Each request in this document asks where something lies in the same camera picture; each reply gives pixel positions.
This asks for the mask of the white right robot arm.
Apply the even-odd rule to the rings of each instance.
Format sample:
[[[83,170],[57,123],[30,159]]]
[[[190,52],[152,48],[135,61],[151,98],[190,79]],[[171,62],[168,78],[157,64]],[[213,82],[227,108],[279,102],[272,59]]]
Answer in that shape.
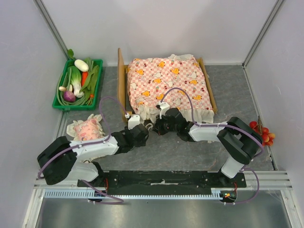
[[[229,153],[218,174],[218,183],[230,186],[235,176],[263,149],[262,138],[237,117],[222,123],[193,123],[187,121],[177,108],[156,117],[153,131],[158,135],[175,132],[185,142],[220,142]]]

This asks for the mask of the wooden pet bed frame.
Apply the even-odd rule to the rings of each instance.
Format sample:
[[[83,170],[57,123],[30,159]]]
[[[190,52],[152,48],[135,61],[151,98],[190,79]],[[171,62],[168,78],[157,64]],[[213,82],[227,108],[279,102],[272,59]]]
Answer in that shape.
[[[118,67],[118,71],[117,71],[117,99],[118,101],[122,104],[122,108],[120,108],[121,111],[121,119],[122,121],[126,124],[127,123],[127,119],[125,118],[125,112],[124,110],[126,109],[126,96],[127,96],[127,67],[128,65],[124,64],[124,58],[122,55],[122,51],[120,48],[118,48],[117,50],[117,57],[118,57],[118,63],[117,63],[117,67]],[[209,75],[207,74],[205,65],[204,65],[204,61],[203,59],[200,58],[196,58],[197,63],[199,64],[204,76],[205,76],[205,82],[206,82],[206,86],[207,86],[207,91],[209,93],[209,98],[210,98],[210,102],[212,105],[212,110],[214,112],[214,114],[217,113],[218,108],[216,105],[216,101],[213,95],[213,91],[211,88],[211,84],[209,81]]]

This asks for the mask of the pink checkered duck mattress cover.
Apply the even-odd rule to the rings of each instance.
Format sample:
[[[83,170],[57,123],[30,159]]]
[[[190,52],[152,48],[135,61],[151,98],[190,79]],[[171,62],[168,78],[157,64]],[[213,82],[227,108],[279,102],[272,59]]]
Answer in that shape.
[[[142,122],[156,121],[160,101],[177,108],[188,121],[214,121],[205,76],[191,54],[135,58],[127,67],[127,90],[130,106]]]

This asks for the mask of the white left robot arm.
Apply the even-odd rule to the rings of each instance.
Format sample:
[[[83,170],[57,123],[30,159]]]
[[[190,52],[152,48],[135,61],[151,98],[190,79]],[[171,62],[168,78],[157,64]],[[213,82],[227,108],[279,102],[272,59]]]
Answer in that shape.
[[[99,187],[104,182],[103,170],[93,160],[145,146],[148,137],[149,131],[143,124],[89,141],[69,141],[60,136],[37,157],[38,178],[45,179],[47,185],[64,180],[85,180]]]

